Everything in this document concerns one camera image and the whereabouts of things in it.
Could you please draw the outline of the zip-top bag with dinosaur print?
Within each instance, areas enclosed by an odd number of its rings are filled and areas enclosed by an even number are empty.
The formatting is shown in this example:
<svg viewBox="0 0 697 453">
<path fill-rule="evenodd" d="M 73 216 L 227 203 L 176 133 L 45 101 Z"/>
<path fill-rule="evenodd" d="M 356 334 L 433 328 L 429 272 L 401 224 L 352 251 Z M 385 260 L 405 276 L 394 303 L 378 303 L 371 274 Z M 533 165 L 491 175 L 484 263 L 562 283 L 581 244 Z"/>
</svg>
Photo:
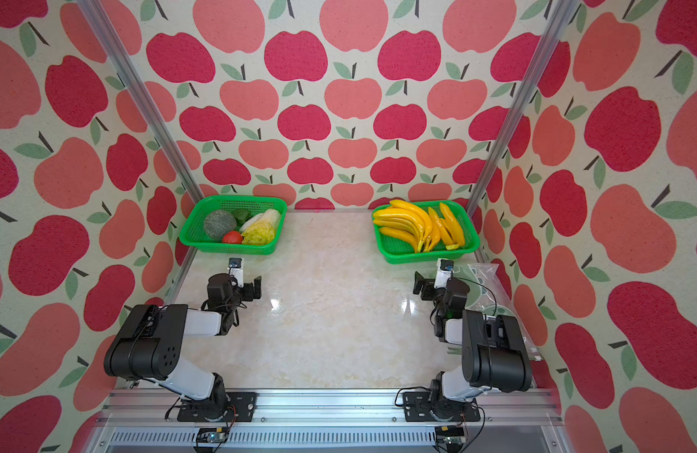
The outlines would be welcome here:
<svg viewBox="0 0 697 453">
<path fill-rule="evenodd" d="M 520 320 L 514 302 L 505 292 L 499 279 L 499 266 L 487 263 L 461 263 L 453 271 L 454 279 L 466 283 L 469 293 L 465 307 L 471 311 L 480 311 L 486 316 L 507 315 L 515 317 L 519 323 L 521 336 L 532 361 L 543 360 L 539 348 L 529 336 L 529 332 Z"/>
</svg>

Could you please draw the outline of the yellow banana bunch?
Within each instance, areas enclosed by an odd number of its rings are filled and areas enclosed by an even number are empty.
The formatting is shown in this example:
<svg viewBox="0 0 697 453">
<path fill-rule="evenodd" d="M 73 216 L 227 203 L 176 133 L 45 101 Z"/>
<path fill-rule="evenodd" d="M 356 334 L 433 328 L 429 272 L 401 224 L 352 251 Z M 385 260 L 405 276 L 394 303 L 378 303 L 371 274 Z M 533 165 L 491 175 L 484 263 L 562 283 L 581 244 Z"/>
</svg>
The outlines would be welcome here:
<svg viewBox="0 0 697 453">
<path fill-rule="evenodd" d="M 456 250 L 466 245 L 465 232 L 446 203 L 441 202 L 437 209 L 429 207 L 428 214 L 434 228 L 431 247 L 442 243 L 446 250 Z"/>
<path fill-rule="evenodd" d="M 407 243 L 414 253 L 433 251 L 441 239 L 429 214 L 404 200 L 391 200 L 386 208 L 375 211 L 372 218 L 381 235 Z"/>
</svg>

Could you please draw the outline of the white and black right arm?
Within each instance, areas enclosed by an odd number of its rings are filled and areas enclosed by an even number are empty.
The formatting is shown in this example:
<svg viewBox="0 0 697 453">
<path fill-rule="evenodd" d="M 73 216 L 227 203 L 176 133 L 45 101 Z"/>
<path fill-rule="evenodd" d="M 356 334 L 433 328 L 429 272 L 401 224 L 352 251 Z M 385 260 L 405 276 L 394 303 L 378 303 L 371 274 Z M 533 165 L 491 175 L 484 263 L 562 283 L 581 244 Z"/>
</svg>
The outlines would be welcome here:
<svg viewBox="0 0 697 453">
<path fill-rule="evenodd" d="M 428 388 L 412 388 L 403 396 L 407 420 L 477 421 L 481 394 L 529 390 L 531 361 L 521 328 L 515 317 L 499 313 L 488 286 L 438 271 L 435 279 L 415 273 L 412 292 L 433 303 L 434 335 L 458 347 L 461 364 L 439 373 Z"/>
</svg>

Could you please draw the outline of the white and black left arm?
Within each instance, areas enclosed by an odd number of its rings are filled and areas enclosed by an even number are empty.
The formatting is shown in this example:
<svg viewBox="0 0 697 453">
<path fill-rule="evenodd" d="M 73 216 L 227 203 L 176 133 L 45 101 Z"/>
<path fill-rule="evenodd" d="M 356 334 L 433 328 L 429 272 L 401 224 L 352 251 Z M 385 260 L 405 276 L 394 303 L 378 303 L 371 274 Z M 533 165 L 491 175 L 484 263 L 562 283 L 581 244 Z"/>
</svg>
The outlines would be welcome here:
<svg viewBox="0 0 697 453">
<path fill-rule="evenodd" d="M 138 305 L 112 340 L 104 371 L 126 381 L 150 381 L 178 396 L 178 422 L 250 422 L 254 393 L 229 393 L 223 377 L 182 357 L 187 337 L 222 337 L 240 324 L 238 311 L 262 297 L 262 278 L 243 283 L 232 273 L 208 280 L 200 308 L 186 304 Z"/>
</svg>

